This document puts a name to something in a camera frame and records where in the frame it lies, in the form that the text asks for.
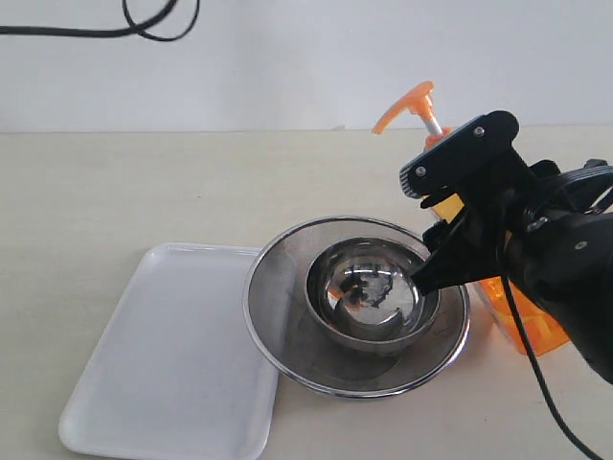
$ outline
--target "white tray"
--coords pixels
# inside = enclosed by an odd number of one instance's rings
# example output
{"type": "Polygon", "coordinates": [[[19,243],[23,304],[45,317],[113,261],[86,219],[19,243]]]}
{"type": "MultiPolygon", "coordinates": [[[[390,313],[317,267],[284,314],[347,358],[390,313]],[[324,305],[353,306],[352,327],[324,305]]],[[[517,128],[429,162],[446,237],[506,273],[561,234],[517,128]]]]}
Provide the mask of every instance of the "white tray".
{"type": "Polygon", "coordinates": [[[130,459],[258,458],[278,378],[242,315],[258,252],[189,243],[151,249],[64,409],[64,446],[130,459]]]}

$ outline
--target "table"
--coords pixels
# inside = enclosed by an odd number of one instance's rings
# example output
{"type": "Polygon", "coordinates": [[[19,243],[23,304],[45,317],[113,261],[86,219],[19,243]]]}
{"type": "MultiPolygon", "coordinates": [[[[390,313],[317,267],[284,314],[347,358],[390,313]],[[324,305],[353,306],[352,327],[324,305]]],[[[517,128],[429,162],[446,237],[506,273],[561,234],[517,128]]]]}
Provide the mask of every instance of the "table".
{"type": "MultiPolygon", "coordinates": [[[[399,168],[423,131],[0,136],[0,458],[80,458],[57,420],[143,254],[161,242],[264,245],[324,215],[431,222],[399,168]]],[[[526,127],[527,161],[613,160],[613,126],[526,127]]],[[[613,457],[613,388],[571,345],[541,359],[577,434],[613,457]]],[[[382,402],[315,395],[282,378],[264,460],[579,459],[519,355],[473,297],[465,351],[382,402]]]]}

